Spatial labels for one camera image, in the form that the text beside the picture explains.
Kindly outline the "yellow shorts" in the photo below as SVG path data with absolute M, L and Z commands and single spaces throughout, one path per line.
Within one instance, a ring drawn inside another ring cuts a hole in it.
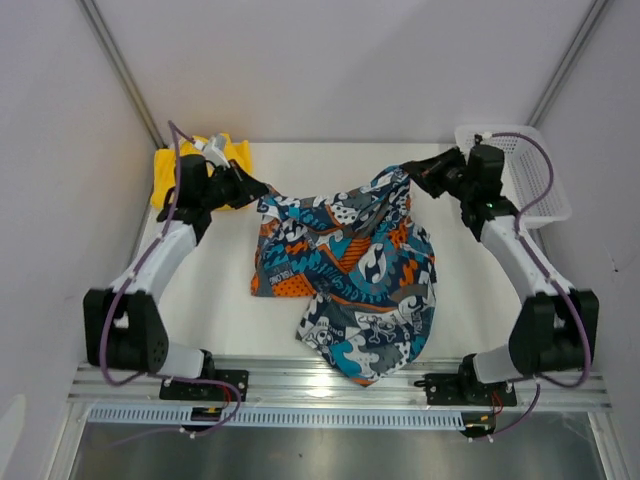
M 235 160 L 236 163 L 248 174 L 253 173 L 253 160 L 251 147 L 248 140 L 241 142 L 233 142 L 227 133 L 222 133 L 226 139 L 226 145 L 223 150 L 227 160 Z M 208 139 L 206 137 L 195 135 L 194 141 L 198 144 L 205 144 Z M 192 143 L 187 142 L 179 135 L 180 154 L 185 157 L 190 154 L 201 153 Z M 175 186 L 175 149 L 173 144 L 168 148 L 158 149 L 154 154 L 154 180 L 153 192 L 150 197 L 150 205 L 157 212 L 160 212 L 164 206 L 167 192 Z M 207 165 L 208 177 L 214 173 L 214 167 Z

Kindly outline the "patterned blue orange shorts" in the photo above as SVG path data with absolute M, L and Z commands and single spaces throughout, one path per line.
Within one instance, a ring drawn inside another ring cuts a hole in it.
M 410 188 L 392 166 L 346 192 L 257 204 L 252 295 L 309 298 L 296 339 L 363 387 L 414 361 L 435 317 L 435 251 Z

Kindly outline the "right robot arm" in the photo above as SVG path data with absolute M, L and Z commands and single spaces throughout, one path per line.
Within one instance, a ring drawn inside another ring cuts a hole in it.
M 463 224 L 498 261 L 521 302 L 507 343 L 460 365 L 456 389 L 472 404 L 489 396 L 493 384 L 532 378 L 576 389 L 593 364 L 598 298 L 576 289 L 533 243 L 522 210 L 502 193 L 504 164 L 501 149 L 480 143 L 467 154 L 454 147 L 401 166 L 431 197 L 447 193 L 459 201 Z

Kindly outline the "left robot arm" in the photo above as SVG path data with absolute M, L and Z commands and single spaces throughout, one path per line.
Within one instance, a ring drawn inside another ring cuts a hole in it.
M 241 209 L 266 195 L 267 184 L 230 160 L 216 165 L 202 154 L 181 157 L 150 244 L 108 287 L 84 296 L 88 361 L 106 382 L 119 385 L 112 371 L 182 378 L 182 388 L 197 400 L 216 390 L 209 352 L 170 341 L 158 303 L 184 259 L 209 228 L 214 210 Z

